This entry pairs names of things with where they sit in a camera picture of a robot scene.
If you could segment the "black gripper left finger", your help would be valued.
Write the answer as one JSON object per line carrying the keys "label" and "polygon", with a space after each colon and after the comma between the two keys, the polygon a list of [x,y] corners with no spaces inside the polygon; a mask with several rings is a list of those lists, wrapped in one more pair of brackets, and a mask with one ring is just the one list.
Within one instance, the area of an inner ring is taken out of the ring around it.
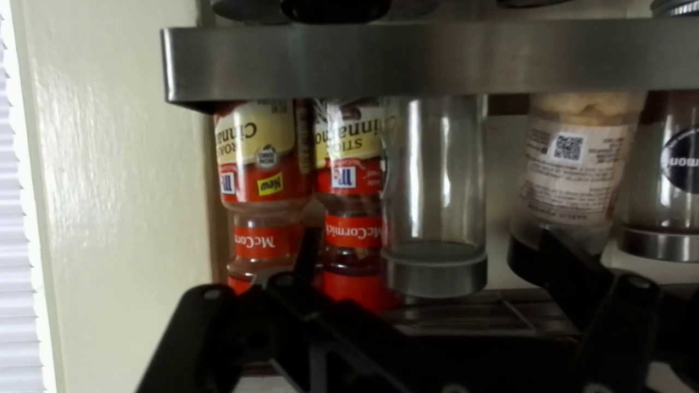
{"label": "black gripper left finger", "polygon": [[135,393],[233,393],[260,363],[304,390],[306,352],[290,331],[288,314],[261,288],[194,287],[176,301]]}

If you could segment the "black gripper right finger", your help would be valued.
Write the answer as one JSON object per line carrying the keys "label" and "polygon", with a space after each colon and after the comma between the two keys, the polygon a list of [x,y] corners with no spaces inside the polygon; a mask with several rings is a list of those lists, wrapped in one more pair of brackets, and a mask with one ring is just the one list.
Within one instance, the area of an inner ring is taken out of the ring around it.
{"label": "black gripper right finger", "polygon": [[573,355],[574,393],[645,393],[658,334],[659,287],[614,272],[555,232],[537,244],[509,243],[509,269],[544,288],[580,331]]}

